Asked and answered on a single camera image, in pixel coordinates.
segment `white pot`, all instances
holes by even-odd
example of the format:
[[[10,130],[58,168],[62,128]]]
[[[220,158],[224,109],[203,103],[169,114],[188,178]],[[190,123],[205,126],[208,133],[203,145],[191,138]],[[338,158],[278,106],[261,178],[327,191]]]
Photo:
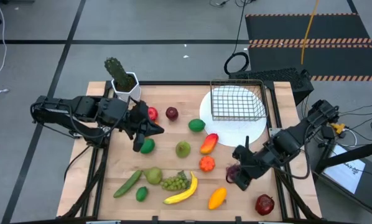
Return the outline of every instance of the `white pot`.
[[[127,102],[128,98],[131,97],[132,99],[139,101],[141,99],[141,92],[142,92],[142,89],[139,86],[139,81],[137,80],[135,73],[127,72],[127,74],[132,75],[136,81],[136,85],[131,91],[129,92],[117,91],[116,85],[114,84],[114,79],[111,81],[111,86],[113,87],[114,92],[117,94],[117,97],[120,100]]]

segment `wooden table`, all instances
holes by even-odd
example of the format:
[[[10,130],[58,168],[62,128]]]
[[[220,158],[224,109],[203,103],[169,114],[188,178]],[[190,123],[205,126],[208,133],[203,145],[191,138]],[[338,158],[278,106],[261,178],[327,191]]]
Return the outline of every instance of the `wooden table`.
[[[299,119],[290,84],[287,82],[274,84],[283,128],[297,124]],[[104,87],[105,82],[90,82],[86,94],[101,96]],[[252,180],[250,186],[243,192],[235,184],[228,184],[225,181],[225,168],[234,164],[236,160],[231,156],[233,148],[220,144],[211,154],[216,161],[215,169],[210,173],[203,173],[198,168],[198,162],[202,157],[199,149],[207,134],[204,131],[191,133],[187,124],[191,119],[199,117],[200,102],[209,91],[209,86],[201,85],[142,86],[142,100],[146,101],[149,106],[157,108],[159,111],[158,122],[165,129],[165,133],[152,136],[156,142],[156,148],[151,154],[144,155],[132,150],[133,142],[128,139],[125,133],[113,131],[101,194],[99,219],[151,220],[152,216],[157,215],[159,220],[234,221],[235,216],[241,216],[243,221],[281,221],[276,180],[272,169],[258,180]],[[276,127],[270,92],[267,90],[266,94],[272,125]],[[169,106],[174,106],[179,111],[179,118],[175,122],[171,122],[165,117],[165,110]],[[192,146],[190,155],[185,159],[179,159],[175,154],[175,145],[182,140],[188,141]],[[265,130],[257,141],[250,144],[249,148],[252,151],[258,151],[262,148],[262,143],[267,140],[268,133]],[[85,141],[83,139],[76,140],[71,159],[84,148]],[[57,215],[67,212],[85,188],[90,158],[91,150],[81,156],[68,171]],[[121,198],[113,198],[114,192],[125,183],[135,170],[154,166],[163,170],[164,177],[176,175],[181,170],[184,170],[190,177],[189,171],[192,170],[198,178],[196,192],[181,203],[165,205],[162,201],[174,193],[162,190],[159,185],[148,184],[145,177],[142,176],[126,195]],[[302,153],[291,162],[291,169],[295,175],[305,174],[306,161]],[[316,215],[321,216],[312,175],[305,180],[294,179],[294,185],[310,209]],[[141,186],[146,186],[149,189],[149,195],[142,203],[135,199],[136,190]],[[208,210],[208,199],[219,187],[225,187],[228,190],[226,203],[218,210]],[[284,192],[288,216],[291,217],[289,195],[287,190]],[[274,210],[266,216],[260,216],[254,209],[256,198],[261,194],[268,194],[275,201]],[[95,193],[93,192],[91,193],[88,214],[91,214],[94,197]]]

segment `concrete floor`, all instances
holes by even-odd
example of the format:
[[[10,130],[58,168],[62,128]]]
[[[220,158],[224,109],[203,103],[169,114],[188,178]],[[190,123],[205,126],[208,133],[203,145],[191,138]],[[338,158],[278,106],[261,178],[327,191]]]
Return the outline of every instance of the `concrete floor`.
[[[353,0],[372,38],[372,0]],[[2,6],[8,40],[66,40],[80,0],[12,2]],[[257,0],[246,14],[310,13],[313,0]],[[347,0],[321,0],[318,13],[351,12]],[[230,1],[223,8],[208,0],[86,0],[75,40],[235,39],[241,9]],[[248,39],[245,21],[240,39]],[[8,45],[0,74],[0,222],[30,144],[35,125],[29,105],[46,95],[64,45]],[[226,78],[223,63],[234,45],[72,45],[55,91],[56,97],[83,95],[89,81],[108,80],[103,61],[117,57],[140,80],[211,80]],[[242,51],[247,45],[239,45]],[[0,64],[3,46],[0,45]],[[232,62],[230,70],[242,62]],[[313,82],[309,102],[327,99],[340,110],[372,104],[372,82]],[[365,117],[346,117],[353,126]],[[370,125],[359,129],[372,138]],[[43,129],[12,222],[54,218],[72,141]],[[309,149],[317,161],[319,149]],[[371,223],[372,215],[320,181],[316,185],[323,216],[329,220]]]

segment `potted cactus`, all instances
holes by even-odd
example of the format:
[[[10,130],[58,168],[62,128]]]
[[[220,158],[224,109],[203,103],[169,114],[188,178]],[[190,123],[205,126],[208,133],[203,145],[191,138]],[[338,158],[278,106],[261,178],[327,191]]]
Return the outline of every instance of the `potted cactus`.
[[[113,77],[111,85],[120,100],[125,102],[131,97],[139,101],[141,99],[141,87],[135,73],[125,72],[123,66],[116,58],[107,58],[105,68]]]

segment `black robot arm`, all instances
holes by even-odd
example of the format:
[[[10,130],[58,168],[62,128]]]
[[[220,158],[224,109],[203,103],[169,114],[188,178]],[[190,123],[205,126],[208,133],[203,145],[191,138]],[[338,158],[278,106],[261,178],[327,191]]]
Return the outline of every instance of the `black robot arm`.
[[[251,179],[258,179],[271,167],[280,167],[298,156],[300,148],[315,136],[327,123],[338,121],[338,106],[332,106],[325,100],[319,100],[309,110],[308,117],[297,126],[279,131],[258,152],[251,152],[248,143],[237,146],[233,158],[240,161],[241,169],[235,175],[234,182],[241,190],[246,190]]]
[[[148,106],[144,101],[134,102],[133,108],[128,110],[129,101],[116,98],[78,96],[72,100],[64,100],[40,96],[31,105],[30,113],[35,122],[59,124],[67,128],[70,134],[83,136],[87,144],[93,147],[104,147],[107,144],[105,136],[115,128],[125,131],[130,139],[135,134],[133,150],[138,152],[145,137],[161,134],[164,129],[149,119]],[[90,128],[79,121],[97,123],[109,130]]]

